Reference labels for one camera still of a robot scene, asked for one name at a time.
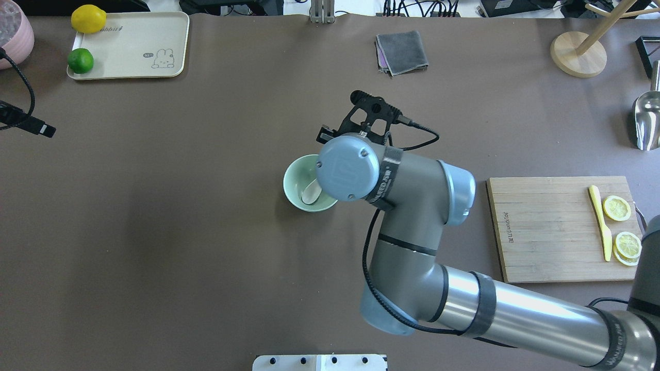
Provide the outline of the mint green bowl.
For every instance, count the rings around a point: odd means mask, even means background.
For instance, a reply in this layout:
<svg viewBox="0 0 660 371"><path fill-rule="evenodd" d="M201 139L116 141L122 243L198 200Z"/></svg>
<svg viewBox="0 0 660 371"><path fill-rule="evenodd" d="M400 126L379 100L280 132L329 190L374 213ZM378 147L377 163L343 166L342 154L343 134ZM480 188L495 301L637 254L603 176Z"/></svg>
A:
<svg viewBox="0 0 660 371"><path fill-rule="evenodd" d="M304 190L313 183L316 177L318 155L310 154L297 158L292 162L287 171L285 171L283 178L283 190L287 199L295 207L309 212L319 213L334 206L338 200L330 197L327 193L321 191L318 199L312 204L305 204L303 202Z"/></svg>

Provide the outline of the white ceramic spoon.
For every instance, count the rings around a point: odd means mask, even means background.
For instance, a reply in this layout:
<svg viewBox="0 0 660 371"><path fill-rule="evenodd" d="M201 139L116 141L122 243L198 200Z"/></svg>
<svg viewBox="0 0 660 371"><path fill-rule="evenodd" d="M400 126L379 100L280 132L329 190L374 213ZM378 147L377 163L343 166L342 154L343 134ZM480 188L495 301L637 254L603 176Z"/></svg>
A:
<svg viewBox="0 0 660 371"><path fill-rule="evenodd" d="M318 179L314 179L303 190L300 199L303 202L303 204L312 205L319 199L321 192L322 192L322 188L320 186L320 183L318 182Z"/></svg>

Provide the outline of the pink ribbed bowl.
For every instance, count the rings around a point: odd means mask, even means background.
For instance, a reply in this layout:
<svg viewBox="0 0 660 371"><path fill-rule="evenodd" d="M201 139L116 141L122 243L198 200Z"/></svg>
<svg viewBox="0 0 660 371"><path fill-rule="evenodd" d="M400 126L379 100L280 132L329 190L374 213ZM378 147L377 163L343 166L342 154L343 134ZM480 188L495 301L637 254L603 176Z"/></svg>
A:
<svg viewBox="0 0 660 371"><path fill-rule="evenodd" d="M30 56L35 34L21 7L14 1L1 1L1 47L17 65Z"/></svg>

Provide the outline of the green lime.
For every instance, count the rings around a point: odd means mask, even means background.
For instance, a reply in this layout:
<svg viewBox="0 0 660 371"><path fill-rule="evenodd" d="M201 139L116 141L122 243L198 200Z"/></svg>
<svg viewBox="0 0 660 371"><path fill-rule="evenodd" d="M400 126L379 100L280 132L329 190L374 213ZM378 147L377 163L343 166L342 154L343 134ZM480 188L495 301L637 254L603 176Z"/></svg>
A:
<svg viewBox="0 0 660 371"><path fill-rule="evenodd" d="M68 67L75 74L88 73L94 68L94 57L89 49L74 49L68 54Z"/></svg>

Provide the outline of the yellow lemon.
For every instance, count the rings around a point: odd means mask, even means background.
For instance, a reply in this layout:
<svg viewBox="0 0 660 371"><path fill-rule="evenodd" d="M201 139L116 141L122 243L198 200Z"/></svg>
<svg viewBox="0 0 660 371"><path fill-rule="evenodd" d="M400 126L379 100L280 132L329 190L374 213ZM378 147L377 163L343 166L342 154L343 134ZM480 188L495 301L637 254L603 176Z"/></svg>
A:
<svg viewBox="0 0 660 371"><path fill-rule="evenodd" d="M96 33L106 25L107 13L96 5L85 4L71 14L72 28L81 33Z"/></svg>

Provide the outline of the cream rabbit tray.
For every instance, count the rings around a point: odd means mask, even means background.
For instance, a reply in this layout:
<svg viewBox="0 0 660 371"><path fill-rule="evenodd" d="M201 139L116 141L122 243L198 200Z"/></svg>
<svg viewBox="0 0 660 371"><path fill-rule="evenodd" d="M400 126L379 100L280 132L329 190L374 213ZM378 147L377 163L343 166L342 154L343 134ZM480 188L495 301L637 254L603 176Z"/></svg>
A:
<svg viewBox="0 0 660 371"><path fill-rule="evenodd" d="M76 33L73 49L85 48L93 69L74 80L104 78L175 77L185 66L190 18L184 12L127 12L107 14L96 33Z"/></svg>

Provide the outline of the grey folded cloth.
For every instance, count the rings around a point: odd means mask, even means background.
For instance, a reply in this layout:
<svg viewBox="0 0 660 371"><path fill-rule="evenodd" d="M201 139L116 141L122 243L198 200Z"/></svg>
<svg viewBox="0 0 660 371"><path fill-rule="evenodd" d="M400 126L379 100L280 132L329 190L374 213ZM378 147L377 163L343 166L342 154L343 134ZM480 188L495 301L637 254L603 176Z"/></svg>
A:
<svg viewBox="0 0 660 371"><path fill-rule="evenodd" d="M417 30L377 35L378 70L392 77L415 70L426 70L429 62Z"/></svg>

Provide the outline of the bamboo cutting board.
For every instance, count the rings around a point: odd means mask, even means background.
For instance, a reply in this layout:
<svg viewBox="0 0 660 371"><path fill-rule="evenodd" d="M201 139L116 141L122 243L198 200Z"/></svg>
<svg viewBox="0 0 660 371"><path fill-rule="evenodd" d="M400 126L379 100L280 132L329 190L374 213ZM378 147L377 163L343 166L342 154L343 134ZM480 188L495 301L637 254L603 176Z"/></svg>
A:
<svg viewBox="0 0 660 371"><path fill-rule="evenodd" d="M632 280L606 261L589 186L634 204L624 176L489 178L486 190L507 283Z"/></svg>

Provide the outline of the wooden mug tree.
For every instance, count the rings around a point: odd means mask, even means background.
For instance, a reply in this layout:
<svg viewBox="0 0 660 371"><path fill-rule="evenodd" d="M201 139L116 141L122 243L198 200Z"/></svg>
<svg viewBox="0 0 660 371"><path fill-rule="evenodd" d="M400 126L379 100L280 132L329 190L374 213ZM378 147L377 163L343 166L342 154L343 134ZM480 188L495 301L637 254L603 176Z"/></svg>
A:
<svg viewBox="0 0 660 371"><path fill-rule="evenodd" d="M601 73L607 62L606 50L599 39L616 21L642 14L659 12L658 1L653 9L632 10L629 8L636 1L620 1L611 11L587 4L586 9L592 10L603 17L597 29L590 35L582 31L566 31L554 38L551 44L552 61L568 75L579 78L590 78Z"/></svg>

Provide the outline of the yellow plastic knife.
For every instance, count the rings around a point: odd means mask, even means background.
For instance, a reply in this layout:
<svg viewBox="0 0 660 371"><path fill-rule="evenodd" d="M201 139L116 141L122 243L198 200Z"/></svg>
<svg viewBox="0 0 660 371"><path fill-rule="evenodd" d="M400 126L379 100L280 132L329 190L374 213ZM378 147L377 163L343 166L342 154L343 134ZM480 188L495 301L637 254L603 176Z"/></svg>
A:
<svg viewBox="0 0 660 371"><path fill-rule="evenodd" d="M604 221L604 210L602 205L601 193L599 188L596 185L590 185L588 187L589 197L592 202L592 207L596 214L597 225L599 227L601 242L603 246L603 258L604 261L610 262L613 253L613 236L610 228L606 225Z"/></svg>

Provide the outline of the stacked lemon slice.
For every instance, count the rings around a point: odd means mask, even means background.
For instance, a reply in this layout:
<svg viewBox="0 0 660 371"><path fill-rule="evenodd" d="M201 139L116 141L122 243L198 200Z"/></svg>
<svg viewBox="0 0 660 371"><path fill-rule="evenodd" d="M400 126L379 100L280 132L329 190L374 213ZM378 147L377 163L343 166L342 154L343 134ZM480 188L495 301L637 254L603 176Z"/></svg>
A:
<svg viewBox="0 0 660 371"><path fill-rule="evenodd" d="M637 235L624 231L615 237L614 256L617 260L628 267L638 264L641 256L642 244Z"/></svg>

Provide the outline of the steel scoop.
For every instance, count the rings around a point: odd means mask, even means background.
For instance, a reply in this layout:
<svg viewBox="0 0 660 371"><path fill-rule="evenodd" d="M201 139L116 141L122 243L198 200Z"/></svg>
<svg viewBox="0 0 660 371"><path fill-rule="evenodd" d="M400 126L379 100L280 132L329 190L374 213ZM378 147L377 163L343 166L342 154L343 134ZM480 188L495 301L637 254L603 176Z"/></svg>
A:
<svg viewBox="0 0 660 371"><path fill-rule="evenodd" d="M658 149L659 135L659 61L653 63L651 88L634 100L633 113L637 148L643 151Z"/></svg>

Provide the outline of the aluminium frame post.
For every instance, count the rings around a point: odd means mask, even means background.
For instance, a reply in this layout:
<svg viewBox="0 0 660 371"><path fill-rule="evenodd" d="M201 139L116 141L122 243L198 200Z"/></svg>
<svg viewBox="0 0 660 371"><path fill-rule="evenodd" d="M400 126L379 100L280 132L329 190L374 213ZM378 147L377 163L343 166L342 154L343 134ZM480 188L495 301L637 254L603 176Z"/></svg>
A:
<svg viewBox="0 0 660 371"><path fill-rule="evenodd" d="M335 1L334 0L311 0L310 21L315 24L335 23Z"/></svg>

